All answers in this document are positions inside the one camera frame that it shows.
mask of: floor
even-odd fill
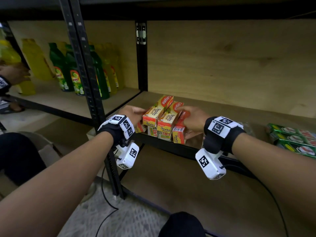
[[[73,212],[58,237],[95,236],[100,223],[113,209],[105,202],[101,182],[96,181],[97,190],[91,199],[80,204]],[[119,208],[101,226],[98,237],[157,237],[168,215],[140,202],[133,196],[113,199],[112,190],[104,183],[105,196]]]

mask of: green box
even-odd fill
[[[274,145],[277,145],[279,142],[287,141],[299,145],[316,147],[316,139],[308,138],[301,135],[273,131],[270,133],[269,137]]]
[[[300,129],[294,129],[291,127],[284,127],[284,126],[276,125],[276,124],[272,124],[272,123],[267,124],[267,126],[265,127],[265,131],[268,134],[270,134],[273,131],[278,131],[278,132],[282,132],[282,133],[301,135],[301,136],[305,136],[308,138],[316,139],[315,133],[311,133],[309,131],[300,130]]]
[[[309,157],[313,157],[316,159],[316,148],[311,147],[311,146],[304,146],[301,144],[296,144],[296,143],[291,143],[287,141],[279,141],[277,144],[277,147],[290,150],[292,152],[301,154],[301,155],[306,155]]]

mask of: another person's hand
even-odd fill
[[[145,109],[140,107],[135,107],[131,105],[126,105],[118,112],[119,115],[126,115],[133,125],[136,125],[142,118],[143,114],[146,112]]]
[[[26,77],[30,75],[29,70],[23,64],[0,66],[0,75],[6,78],[13,86],[30,80],[30,78]]]
[[[191,114],[184,119],[184,125],[189,129],[185,139],[190,139],[200,133],[204,132],[205,121],[211,116],[200,108],[195,106],[181,106],[177,108],[178,111],[189,111]]]

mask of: toothpaste box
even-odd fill
[[[183,105],[183,102],[174,101],[158,119],[157,131],[171,133],[172,128],[179,117],[179,111],[177,111],[177,108]]]
[[[158,118],[167,110],[173,102],[173,96],[162,96],[154,106],[143,115],[143,124],[157,127]]]
[[[158,137],[158,131],[156,127],[148,126],[147,134],[153,137]]]
[[[278,142],[277,147],[290,150],[292,152],[301,154],[301,155],[306,155],[309,157],[316,157],[316,148],[312,146],[304,146],[298,143],[290,143],[287,141],[281,141]]]
[[[284,126],[276,125],[276,124],[272,124],[272,123],[269,123],[265,127],[265,131],[268,134],[270,134],[272,131],[278,131],[278,132],[282,132],[282,133],[301,135],[301,136],[305,136],[305,137],[308,137],[308,138],[316,139],[316,134],[315,133],[311,133],[311,132],[305,131],[305,130],[294,129],[294,128],[291,128],[291,127],[284,127]]]
[[[282,133],[278,131],[273,131],[269,135],[273,144],[277,145],[279,142],[287,141],[291,143],[297,143],[304,146],[316,147],[316,139],[308,138],[301,135],[294,135],[288,133]]]
[[[162,139],[165,141],[171,141],[172,133],[158,131],[158,139]]]
[[[172,129],[173,142],[177,144],[185,144],[185,125],[183,123],[184,119],[190,116],[190,112],[183,111]]]
[[[142,125],[140,122],[138,122],[134,126],[134,129],[135,129],[136,133],[142,133],[142,132],[145,132],[147,130],[147,126],[146,125]]]

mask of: forearm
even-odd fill
[[[112,145],[102,132],[2,200],[0,236],[57,236]]]
[[[234,155],[271,191],[316,223],[316,161],[240,134]]]

